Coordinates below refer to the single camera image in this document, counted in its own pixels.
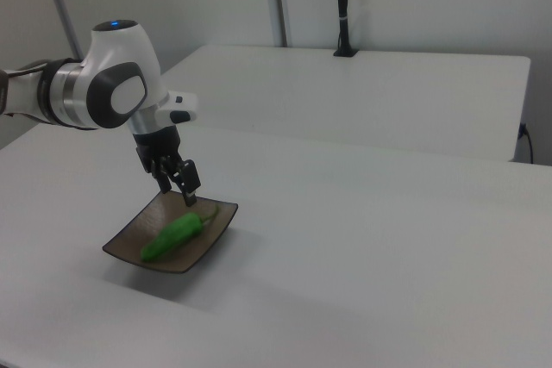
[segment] brown plate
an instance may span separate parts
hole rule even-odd
[[[205,224],[204,231],[198,237],[153,262],[141,261],[140,250],[153,240],[164,226],[191,211],[200,216],[208,215],[215,211],[215,206],[219,207],[218,214]],[[159,193],[123,230],[105,244],[103,251],[132,265],[153,271],[184,273],[189,271],[221,237],[237,210],[237,204],[202,197],[198,197],[198,202],[193,206],[186,207],[180,193]]]

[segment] pepper stem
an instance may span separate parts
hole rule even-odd
[[[209,221],[211,219],[214,219],[216,217],[216,215],[218,215],[218,204],[215,204],[215,211],[212,212],[210,215],[207,215],[205,217],[199,217],[199,220],[201,220],[202,224],[205,223],[206,221]]]

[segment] green chili pepper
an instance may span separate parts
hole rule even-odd
[[[199,217],[196,213],[187,213],[167,224],[153,241],[141,249],[142,261],[151,262],[156,260],[163,253],[186,243],[189,239],[200,234],[204,229],[204,223],[215,218],[217,214],[218,206],[216,206],[213,214],[206,217]]]

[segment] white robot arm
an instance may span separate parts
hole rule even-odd
[[[174,182],[186,205],[200,182],[191,160],[178,153],[175,127],[195,118],[197,97],[169,91],[154,48],[134,21],[100,23],[82,62],[40,61],[19,71],[0,70],[0,115],[22,114],[78,129],[129,125],[146,172],[166,193]]]

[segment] white table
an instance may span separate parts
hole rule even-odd
[[[240,209],[178,276],[101,249],[157,192],[126,128],[39,126],[0,152],[0,358],[552,365],[549,167],[184,127],[200,195]]]
[[[512,159],[530,61],[276,47],[198,49],[164,75],[200,97],[198,125]]]

